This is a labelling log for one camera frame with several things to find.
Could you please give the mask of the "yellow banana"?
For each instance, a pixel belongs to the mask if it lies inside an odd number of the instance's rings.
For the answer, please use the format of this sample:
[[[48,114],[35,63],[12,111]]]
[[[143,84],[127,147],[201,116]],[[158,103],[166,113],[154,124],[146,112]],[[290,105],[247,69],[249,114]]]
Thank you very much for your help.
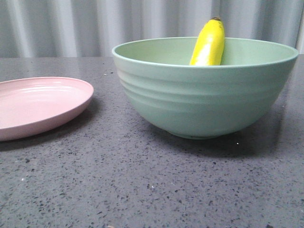
[[[197,38],[189,64],[193,66],[218,66],[225,43],[225,29],[221,18],[211,18]]]

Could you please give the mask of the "green bowl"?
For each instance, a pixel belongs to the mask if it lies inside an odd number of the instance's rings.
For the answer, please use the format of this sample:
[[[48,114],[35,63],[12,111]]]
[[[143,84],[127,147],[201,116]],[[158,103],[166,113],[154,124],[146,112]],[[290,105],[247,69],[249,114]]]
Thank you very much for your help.
[[[189,139],[239,131],[268,112],[298,57],[290,46],[226,38],[219,66],[191,66],[195,37],[156,38],[113,48],[134,109],[151,124]]]

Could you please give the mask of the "pink plate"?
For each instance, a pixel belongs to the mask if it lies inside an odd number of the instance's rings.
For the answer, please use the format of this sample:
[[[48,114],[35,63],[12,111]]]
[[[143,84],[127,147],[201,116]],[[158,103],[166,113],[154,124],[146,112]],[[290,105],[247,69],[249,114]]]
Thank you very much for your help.
[[[33,136],[59,127],[89,105],[93,86],[69,77],[32,77],[0,84],[0,140]]]

